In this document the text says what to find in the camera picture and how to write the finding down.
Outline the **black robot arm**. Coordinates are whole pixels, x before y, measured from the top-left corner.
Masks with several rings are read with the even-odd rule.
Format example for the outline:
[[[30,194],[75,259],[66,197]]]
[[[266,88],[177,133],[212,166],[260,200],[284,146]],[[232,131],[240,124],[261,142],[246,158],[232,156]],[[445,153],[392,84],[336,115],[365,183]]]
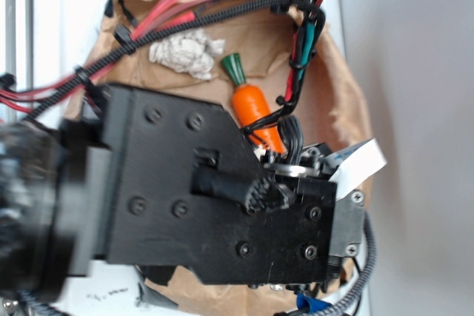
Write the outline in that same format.
[[[327,282],[356,255],[363,195],[325,145],[258,158],[223,106],[100,86],[79,120],[1,126],[1,293],[54,301],[90,260],[169,283]]]

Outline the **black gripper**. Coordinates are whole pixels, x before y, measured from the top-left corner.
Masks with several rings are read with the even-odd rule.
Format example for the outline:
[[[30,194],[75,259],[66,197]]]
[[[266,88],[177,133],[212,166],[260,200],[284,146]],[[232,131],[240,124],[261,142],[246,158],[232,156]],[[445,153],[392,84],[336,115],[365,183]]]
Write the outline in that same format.
[[[327,282],[357,255],[364,210],[305,155],[256,157],[221,105],[100,87],[110,152],[98,254],[166,284],[183,266],[208,285]]]

